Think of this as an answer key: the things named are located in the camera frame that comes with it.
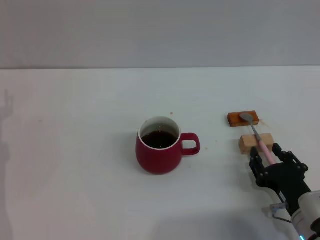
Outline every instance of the coffee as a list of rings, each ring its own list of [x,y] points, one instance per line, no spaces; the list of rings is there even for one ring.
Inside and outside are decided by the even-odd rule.
[[[166,149],[177,141],[177,137],[166,131],[153,131],[142,137],[142,141],[154,149]]]

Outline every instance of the spoon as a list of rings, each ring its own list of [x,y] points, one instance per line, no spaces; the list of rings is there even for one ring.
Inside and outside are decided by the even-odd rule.
[[[259,142],[259,146],[262,149],[266,159],[268,160],[268,162],[270,163],[270,165],[275,164],[276,160],[272,157],[271,153],[269,152],[269,149],[267,148],[267,146],[265,145],[265,143],[262,141],[261,137],[259,136],[258,132],[256,131],[254,125],[253,125],[253,120],[254,117],[249,114],[249,113],[241,113],[240,114],[240,118],[242,118],[243,120],[247,121],[250,123],[252,130],[256,136],[256,139]]]

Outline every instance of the white table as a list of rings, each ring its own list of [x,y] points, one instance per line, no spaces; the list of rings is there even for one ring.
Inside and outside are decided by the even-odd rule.
[[[240,154],[252,130],[226,115],[256,110],[257,130],[307,164],[318,190],[319,79],[318,66],[0,70],[0,239],[298,239]],[[139,125],[158,115],[201,142],[166,175],[135,157]]]

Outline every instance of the coffee stain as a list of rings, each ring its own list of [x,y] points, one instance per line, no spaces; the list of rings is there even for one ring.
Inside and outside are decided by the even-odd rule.
[[[270,128],[270,126],[269,126],[268,124],[266,124],[263,119],[260,119],[260,123],[261,123],[263,126],[266,126],[267,128]]]

